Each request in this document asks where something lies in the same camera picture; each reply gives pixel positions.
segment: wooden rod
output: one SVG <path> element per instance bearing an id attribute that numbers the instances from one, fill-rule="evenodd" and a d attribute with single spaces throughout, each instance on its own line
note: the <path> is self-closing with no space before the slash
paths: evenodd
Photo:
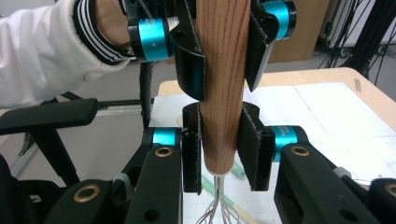
<path id="1" fill-rule="evenodd" d="M 205 165 L 233 167 L 242 111 L 250 0 L 197 0 L 196 28 L 206 56 L 203 118 Z"/>

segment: paper sheet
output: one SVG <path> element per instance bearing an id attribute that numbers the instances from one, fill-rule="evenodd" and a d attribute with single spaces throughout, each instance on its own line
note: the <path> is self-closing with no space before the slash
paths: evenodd
<path id="1" fill-rule="evenodd" d="M 264 125 L 302 126 L 314 147 L 351 172 L 352 178 L 396 178 L 396 132 L 345 84 L 245 90 L 244 101 L 261 109 Z M 193 102 L 187 95 L 156 97 L 150 126 L 178 126 L 182 108 Z M 226 176 L 226 195 L 259 223 L 280 223 L 273 200 L 277 168 L 278 164 L 273 163 L 271 188 L 267 192 L 250 192 L 246 180 Z M 205 168 L 203 174 L 211 178 Z M 212 200 L 207 192 L 199 197 L 184 194 L 184 222 L 195 223 Z"/>

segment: metal wire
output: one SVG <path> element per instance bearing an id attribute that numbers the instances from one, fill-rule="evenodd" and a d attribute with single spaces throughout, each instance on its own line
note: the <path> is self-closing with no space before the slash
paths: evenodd
<path id="1" fill-rule="evenodd" d="M 220 205 L 221 217 L 225 224 L 240 224 L 239 215 L 236 210 L 225 202 L 224 196 L 224 175 L 214 176 L 215 199 L 206 208 L 205 213 L 197 220 L 197 224 L 213 224 L 218 206 Z"/>
<path id="2" fill-rule="evenodd" d="M 137 0 L 137 3 L 143 8 L 146 16 L 150 20 L 153 20 L 154 18 L 150 13 L 146 2 L 144 0 Z M 151 80 L 155 63 L 156 62 L 140 64 L 140 102 L 142 104 L 142 120 L 144 129 L 147 129 L 147 127 L 149 126 L 149 121 L 151 119 Z"/>

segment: black plastic bracket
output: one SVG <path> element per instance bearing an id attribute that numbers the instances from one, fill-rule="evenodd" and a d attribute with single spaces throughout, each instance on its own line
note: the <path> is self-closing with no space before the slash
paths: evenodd
<path id="1" fill-rule="evenodd" d="M 111 187 L 103 180 L 85 180 L 68 189 L 52 207 L 46 224 L 113 223 Z"/>
<path id="2" fill-rule="evenodd" d="M 205 55 L 192 23 L 187 0 L 175 0 L 179 24 L 171 32 L 177 82 L 180 88 L 195 100 L 204 100 Z"/>
<path id="3" fill-rule="evenodd" d="M 267 13 L 256 0 L 251 1 L 247 42 L 247 64 L 245 79 L 250 91 L 254 91 L 262 79 L 271 46 L 276 40 L 279 22 L 273 14 Z"/>
<path id="4" fill-rule="evenodd" d="M 66 186 L 79 182 L 57 129 L 88 125 L 96 116 L 96 99 L 38 105 L 6 112 L 0 118 L 0 134 L 29 133 Z"/>
<path id="5" fill-rule="evenodd" d="M 124 223 L 181 223 L 181 152 L 155 145 L 147 154 Z"/>
<path id="6" fill-rule="evenodd" d="M 122 174 L 129 176 L 133 189 L 137 186 L 137 181 L 141 176 L 142 167 L 146 161 L 146 157 L 149 151 L 154 147 L 153 136 L 155 130 L 156 128 L 148 127 L 143 131 L 140 147 L 121 171 Z M 180 148 L 180 129 L 177 129 L 175 142 L 177 143 L 175 147 Z M 113 203 L 116 206 L 123 205 L 125 203 L 124 183 L 118 179 L 115 180 L 112 185 L 112 190 L 114 195 Z"/>
<path id="7" fill-rule="evenodd" d="M 381 223 L 396 223 L 396 179 L 373 180 L 367 193 L 366 206 Z"/>
<path id="8" fill-rule="evenodd" d="M 181 134 L 183 155 L 184 192 L 201 194 L 201 114 L 199 104 L 183 108 L 183 132 Z"/>
<path id="9" fill-rule="evenodd" d="M 253 191 L 268 190 L 275 154 L 275 134 L 259 119 L 260 109 L 243 103 L 239 121 L 238 154 Z"/>
<path id="10" fill-rule="evenodd" d="M 288 144 L 275 193 L 282 223 L 379 223 L 312 146 Z"/>

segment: black cable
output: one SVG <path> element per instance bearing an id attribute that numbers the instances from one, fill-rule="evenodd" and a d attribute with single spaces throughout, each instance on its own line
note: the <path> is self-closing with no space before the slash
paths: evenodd
<path id="1" fill-rule="evenodd" d="M 149 12 L 146 3 L 143 0 L 137 0 L 137 3 L 143 8 L 148 18 L 152 20 L 153 17 Z M 156 62 L 140 64 L 139 86 L 140 102 L 142 105 L 141 115 L 144 129 L 147 129 L 149 126 L 149 121 L 151 120 L 151 80 L 155 63 Z"/>
<path id="2" fill-rule="evenodd" d="M 71 91 L 67 91 L 64 94 L 62 94 L 62 97 L 68 99 L 68 100 L 82 100 L 82 97 L 75 95 L 73 92 Z"/>
<path id="3" fill-rule="evenodd" d="M 341 66 L 350 67 L 369 78 L 370 62 L 395 17 L 396 2 L 376 0 L 364 24 L 352 56 Z"/>
<path id="4" fill-rule="evenodd" d="M 376 72 L 376 76 L 375 76 L 375 82 L 374 82 L 374 85 L 375 85 L 375 86 L 376 86 L 376 83 L 377 83 L 377 81 L 378 81 L 379 71 L 381 70 L 382 62 L 384 62 L 385 54 L 386 54 L 387 49 L 388 49 L 388 47 L 389 47 L 389 45 L 390 45 L 390 41 L 392 41 L 392 39 L 396 36 L 395 30 L 396 30 L 396 23 L 393 25 L 392 31 L 390 32 L 390 36 L 389 36 L 388 42 L 387 42 L 387 44 L 384 46 L 384 49 L 383 49 L 383 50 L 384 50 L 384 53 L 381 55 L 381 56 L 382 56 L 381 62 L 379 63 L 378 71 Z"/>
<path id="5" fill-rule="evenodd" d="M 355 16 L 356 9 L 360 5 L 361 1 L 353 0 L 347 10 L 346 18 L 343 21 L 343 25 L 341 28 L 340 33 L 337 36 L 337 39 L 334 43 L 333 48 L 331 51 L 328 53 L 327 57 L 322 61 L 322 63 L 319 65 L 318 68 L 320 68 L 324 62 L 326 62 L 325 67 L 330 68 L 330 67 L 335 67 L 337 62 L 338 62 L 338 57 L 341 53 L 342 47 L 345 45 L 347 41 L 347 35 L 349 33 L 349 29 L 351 26 L 351 23 L 353 21 L 353 18 Z"/>
<path id="6" fill-rule="evenodd" d="M 380 56 L 381 55 L 379 55 L 379 54 L 376 55 L 375 59 L 373 60 L 373 62 L 369 66 L 369 71 L 372 69 L 373 65 L 376 63 L 376 60 L 378 60 Z"/>
<path id="7" fill-rule="evenodd" d="M 364 7 L 363 11 L 361 12 L 361 14 L 359 15 L 358 19 L 356 20 L 355 24 L 353 25 L 352 29 L 350 30 L 349 34 L 346 36 L 346 39 L 348 39 L 350 37 L 350 35 L 352 34 L 352 32 L 355 30 L 356 26 L 358 25 L 358 21 L 361 20 L 361 17 L 363 16 L 364 12 L 366 11 L 367 7 L 369 6 L 369 4 L 371 3 L 371 0 L 366 4 L 366 7 Z"/>

